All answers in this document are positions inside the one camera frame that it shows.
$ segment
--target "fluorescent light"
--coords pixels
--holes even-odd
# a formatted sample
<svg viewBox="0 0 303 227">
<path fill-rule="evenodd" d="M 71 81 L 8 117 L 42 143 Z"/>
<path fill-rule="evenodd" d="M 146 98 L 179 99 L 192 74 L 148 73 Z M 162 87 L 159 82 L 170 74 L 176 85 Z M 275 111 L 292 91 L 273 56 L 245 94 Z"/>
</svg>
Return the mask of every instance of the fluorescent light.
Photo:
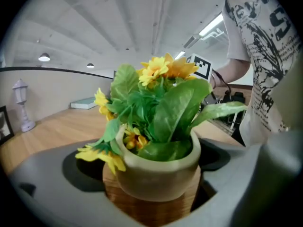
<svg viewBox="0 0 303 227">
<path fill-rule="evenodd" d="M 50 61 L 51 58 L 49 57 L 49 54 L 48 53 L 42 53 L 39 58 L 38 58 L 39 61 Z"/>
<path fill-rule="evenodd" d="M 210 22 L 200 33 L 200 36 L 206 35 L 213 27 L 223 21 L 222 13 L 220 13 L 212 22 Z"/>
<path fill-rule="evenodd" d="M 94 68 L 95 66 L 93 65 L 93 63 L 88 63 L 86 67 L 87 68 Z"/>
<path fill-rule="evenodd" d="M 181 51 L 175 58 L 176 59 L 179 59 L 182 55 L 184 55 L 185 51 Z"/>
</svg>

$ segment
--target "cream ceramic pot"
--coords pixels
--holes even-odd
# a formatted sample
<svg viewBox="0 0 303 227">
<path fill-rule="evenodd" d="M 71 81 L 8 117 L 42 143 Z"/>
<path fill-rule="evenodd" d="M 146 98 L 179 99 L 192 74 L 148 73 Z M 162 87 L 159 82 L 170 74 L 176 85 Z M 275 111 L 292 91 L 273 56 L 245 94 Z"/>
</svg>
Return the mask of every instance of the cream ceramic pot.
<svg viewBox="0 0 303 227">
<path fill-rule="evenodd" d="M 201 147 L 191 131 L 193 150 L 183 159 L 169 162 L 151 161 L 130 152 L 123 144 L 125 126 L 116 136 L 123 153 L 126 171 L 116 171 L 118 183 L 127 194 L 146 201 L 170 201 L 180 197 L 189 186 L 198 167 Z"/>
</svg>

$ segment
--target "lamp figurine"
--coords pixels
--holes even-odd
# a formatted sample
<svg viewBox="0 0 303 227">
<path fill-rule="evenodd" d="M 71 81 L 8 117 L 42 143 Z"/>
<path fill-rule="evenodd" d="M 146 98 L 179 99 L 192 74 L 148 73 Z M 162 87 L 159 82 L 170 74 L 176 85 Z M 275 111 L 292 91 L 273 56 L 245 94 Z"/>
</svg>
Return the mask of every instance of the lamp figurine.
<svg viewBox="0 0 303 227">
<path fill-rule="evenodd" d="M 24 103 L 27 101 L 27 87 L 28 85 L 19 79 L 16 84 L 13 86 L 13 90 L 16 95 L 16 103 L 21 106 L 22 112 L 22 132 L 26 132 L 35 127 L 35 122 L 28 119 L 27 112 L 25 110 Z"/>
</svg>

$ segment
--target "yellow flower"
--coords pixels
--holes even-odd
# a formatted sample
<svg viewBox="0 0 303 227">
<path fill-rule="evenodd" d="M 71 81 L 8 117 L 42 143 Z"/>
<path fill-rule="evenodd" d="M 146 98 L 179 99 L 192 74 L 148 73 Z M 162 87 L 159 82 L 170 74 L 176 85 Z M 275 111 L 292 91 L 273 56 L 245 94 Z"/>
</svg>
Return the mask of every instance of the yellow flower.
<svg viewBox="0 0 303 227">
<path fill-rule="evenodd" d="M 126 148 L 132 149 L 137 146 L 139 149 L 143 148 L 147 143 L 147 139 L 140 134 L 140 131 L 134 127 L 132 131 L 128 126 L 126 126 L 125 134 L 127 135 L 123 139 L 123 143 L 126 144 Z"/>
<path fill-rule="evenodd" d="M 106 99 L 105 95 L 103 92 L 101 92 L 101 89 L 99 88 L 97 91 L 97 94 L 95 94 L 95 101 L 94 103 L 99 105 L 100 107 L 105 106 L 105 104 L 108 103 L 108 100 Z"/>
<path fill-rule="evenodd" d="M 142 82 L 143 86 L 147 86 L 168 71 L 169 61 L 165 61 L 164 57 L 153 57 L 148 63 L 141 62 L 141 64 L 145 69 L 139 70 L 139 81 Z"/>
<path fill-rule="evenodd" d="M 106 120 L 107 120 L 107 121 L 110 121 L 110 120 L 112 120 L 112 119 L 115 118 L 115 117 L 114 117 L 114 114 L 113 114 L 111 111 L 109 111 L 109 110 L 106 108 L 106 106 L 100 107 L 100 108 L 99 108 L 99 112 L 100 112 L 100 114 L 104 114 L 104 115 L 106 116 Z"/>
<path fill-rule="evenodd" d="M 103 150 L 99 152 L 99 150 L 93 150 L 92 146 L 86 145 L 85 148 L 78 148 L 79 153 L 76 154 L 77 159 L 82 159 L 85 161 L 94 161 L 96 159 L 101 159 L 105 161 L 108 164 L 109 169 L 111 172 L 116 175 L 116 168 L 118 168 L 119 171 L 126 171 L 125 165 L 123 160 L 120 156 L 114 155 L 112 152 L 106 152 Z"/>
<path fill-rule="evenodd" d="M 168 72 L 164 74 L 165 77 L 168 78 L 183 78 L 187 79 L 194 79 L 195 76 L 191 76 L 190 74 L 196 72 L 198 67 L 195 66 L 195 63 L 186 63 L 186 58 L 181 57 L 178 60 L 174 60 L 174 58 L 169 54 L 165 54 L 165 61 L 168 61 L 169 64 Z"/>
<path fill-rule="evenodd" d="M 107 121 L 114 119 L 115 117 L 113 113 L 109 111 L 106 107 L 108 100 L 106 99 L 104 93 L 101 92 L 100 88 L 98 89 L 97 94 L 95 94 L 95 99 L 96 100 L 94 101 L 94 103 L 100 106 L 99 112 L 106 116 Z"/>
</svg>

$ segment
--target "white t-shirt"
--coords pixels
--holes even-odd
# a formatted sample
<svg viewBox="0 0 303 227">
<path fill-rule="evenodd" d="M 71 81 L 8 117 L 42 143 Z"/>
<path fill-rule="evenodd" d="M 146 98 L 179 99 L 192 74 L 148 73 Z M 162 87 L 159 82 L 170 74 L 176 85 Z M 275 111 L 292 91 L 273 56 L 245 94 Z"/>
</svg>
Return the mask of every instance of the white t-shirt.
<svg viewBox="0 0 303 227">
<path fill-rule="evenodd" d="M 227 57 L 250 61 L 254 69 L 251 100 L 240 125 L 243 141 L 250 146 L 285 129 L 270 95 L 296 60 L 302 42 L 277 0 L 226 0 L 222 15 L 229 38 Z"/>
</svg>

